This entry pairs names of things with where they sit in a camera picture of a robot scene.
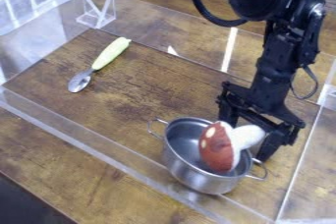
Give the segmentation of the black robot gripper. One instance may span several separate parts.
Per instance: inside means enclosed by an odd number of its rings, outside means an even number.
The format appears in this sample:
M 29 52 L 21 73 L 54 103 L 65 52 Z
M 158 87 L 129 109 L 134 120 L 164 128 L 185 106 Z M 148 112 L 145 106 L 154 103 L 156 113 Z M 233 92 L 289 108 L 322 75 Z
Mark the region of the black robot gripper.
M 282 145 L 293 145 L 305 123 L 288 109 L 285 98 L 297 68 L 285 55 L 257 60 L 257 72 L 249 88 L 230 82 L 221 83 L 217 97 L 217 119 L 234 127 L 238 117 L 261 127 L 266 136 L 256 158 L 265 162 Z

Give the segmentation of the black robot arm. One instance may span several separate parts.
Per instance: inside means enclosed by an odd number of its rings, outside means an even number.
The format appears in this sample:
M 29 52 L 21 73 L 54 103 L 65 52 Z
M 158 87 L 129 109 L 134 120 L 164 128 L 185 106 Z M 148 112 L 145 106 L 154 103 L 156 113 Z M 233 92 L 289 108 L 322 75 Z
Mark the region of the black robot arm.
M 234 125 L 242 118 L 268 133 L 256 154 L 265 161 L 280 146 L 294 142 L 305 127 L 288 109 L 285 98 L 294 92 L 296 71 L 306 70 L 318 54 L 325 0 L 192 1 L 202 17 L 221 27 L 237 27 L 250 21 L 266 23 L 252 85 L 224 82 L 217 97 L 220 120 Z

